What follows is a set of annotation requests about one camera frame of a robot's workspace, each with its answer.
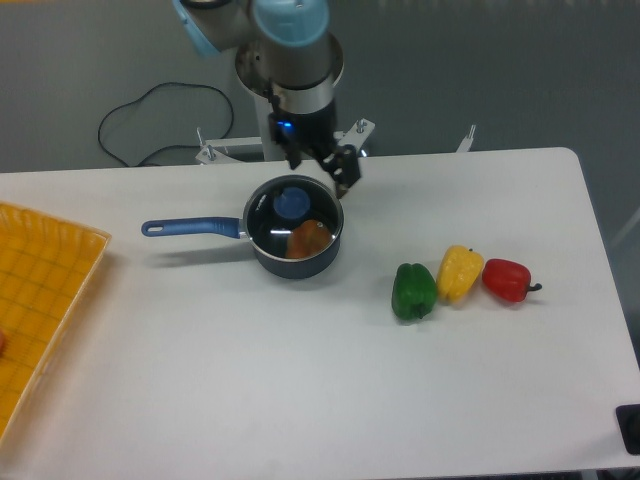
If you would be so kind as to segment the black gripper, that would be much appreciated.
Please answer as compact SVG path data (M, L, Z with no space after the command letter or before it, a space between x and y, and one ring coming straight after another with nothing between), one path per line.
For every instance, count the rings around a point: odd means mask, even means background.
M352 144L339 145L334 138L337 123L335 101L311 113L292 113L284 109L280 97L272 97L268 116L271 140L279 145L290 169L297 169L302 154L316 159L334 182L338 199L343 198L361 178L359 154Z

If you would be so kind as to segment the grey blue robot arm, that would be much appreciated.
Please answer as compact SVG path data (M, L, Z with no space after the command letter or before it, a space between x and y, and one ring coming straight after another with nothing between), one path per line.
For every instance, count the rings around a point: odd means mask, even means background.
M336 137L341 48L325 1L176 1L196 49L236 52L238 79L255 101L264 157L297 168L318 162L343 197L360 179L354 144Z

